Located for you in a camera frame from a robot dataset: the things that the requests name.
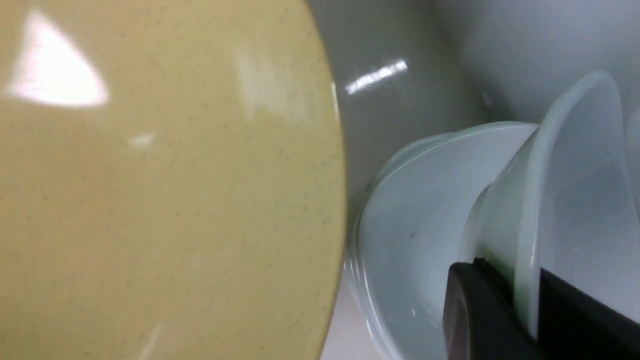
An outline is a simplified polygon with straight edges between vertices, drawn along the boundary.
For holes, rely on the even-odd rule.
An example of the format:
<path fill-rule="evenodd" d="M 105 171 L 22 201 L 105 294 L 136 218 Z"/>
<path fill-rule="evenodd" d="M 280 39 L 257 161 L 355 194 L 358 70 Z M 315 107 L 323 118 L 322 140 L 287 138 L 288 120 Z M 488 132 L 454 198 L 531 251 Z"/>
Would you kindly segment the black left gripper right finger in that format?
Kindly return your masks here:
<path fill-rule="evenodd" d="M 548 360 L 638 360 L 638 322 L 541 270 L 537 344 Z"/>

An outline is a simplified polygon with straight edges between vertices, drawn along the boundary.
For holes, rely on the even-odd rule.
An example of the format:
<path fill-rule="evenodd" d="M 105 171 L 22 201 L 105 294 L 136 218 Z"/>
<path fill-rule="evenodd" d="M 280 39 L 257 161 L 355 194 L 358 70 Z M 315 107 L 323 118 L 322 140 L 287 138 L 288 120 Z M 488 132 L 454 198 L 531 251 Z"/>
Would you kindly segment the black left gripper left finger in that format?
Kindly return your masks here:
<path fill-rule="evenodd" d="M 541 360 L 543 353 L 519 321 L 513 290 L 483 258 L 450 265 L 443 310 L 449 360 Z"/>

